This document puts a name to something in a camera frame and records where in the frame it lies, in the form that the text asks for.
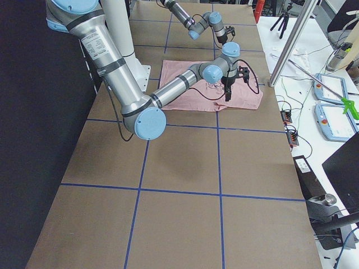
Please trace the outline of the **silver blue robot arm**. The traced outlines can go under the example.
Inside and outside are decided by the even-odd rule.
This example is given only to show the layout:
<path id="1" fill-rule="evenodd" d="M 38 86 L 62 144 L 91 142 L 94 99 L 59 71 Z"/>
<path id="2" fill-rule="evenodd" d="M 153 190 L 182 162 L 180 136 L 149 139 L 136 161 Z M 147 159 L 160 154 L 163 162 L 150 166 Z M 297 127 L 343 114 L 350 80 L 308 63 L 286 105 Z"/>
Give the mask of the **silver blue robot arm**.
<path id="1" fill-rule="evenodd" d="M 189 15 L 177 1 L 160 1 L 161 7 L 168 9 L 179 22 L 188 30 L 188 35 L 197 40 L 208 28 L 211 28 L 213 36 L 218 43 L 224 45 L 228 41 L 228 35 L 235 37 L 233 26 L 224 26 L 219 12 L 205 12 L 204 14 Z"/>
<path id="2" fill-rule="evenodd" d="M 228 40 L 233 29 L 223 25 L 220 13 L 207 12 L 196 22 L 178 2 L 162 2 L 192 39 L 211 28 L 222 45 L 222 52 L 211 62 L 191 65 L 147 94 L 145 79 L 149 67 L 135 57 L 124 1 L 46 1 L 45 4 L 48 27 L 79 38 L 98 75 L 121 104 L 116 117 L 123 120 L 132 135 L 143 140 L 158 138 L 167 124 L 163 107 L 201 80 L 210 84 L 223 80 L 225 98 L 230 99 L 231 86 L 238 77 L 240 46 Z"/>

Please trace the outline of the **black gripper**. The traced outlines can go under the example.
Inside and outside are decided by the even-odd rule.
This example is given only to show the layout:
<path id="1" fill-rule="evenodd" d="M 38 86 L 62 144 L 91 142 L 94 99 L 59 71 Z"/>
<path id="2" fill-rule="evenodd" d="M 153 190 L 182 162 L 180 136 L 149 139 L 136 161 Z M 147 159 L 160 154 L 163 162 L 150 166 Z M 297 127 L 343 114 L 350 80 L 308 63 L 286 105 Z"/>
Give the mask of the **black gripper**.
<path id="1" fill-rule="evenodd" d="M 224 45 L 228 40 L 227 34 L 226 32 L 220 33 L 217 32 L 217 41 L 221 44 Z"/>
<path id="2" fill-rule="evenodd" d="M 230 101 L 232 98 L 232 85 L 235 83 L 236 78 L 233 77 L 226 77 L 223 76 L 221 78 L 221 83 L 224 86 L 224 96 L 225 96 L 225 101 Z"/>

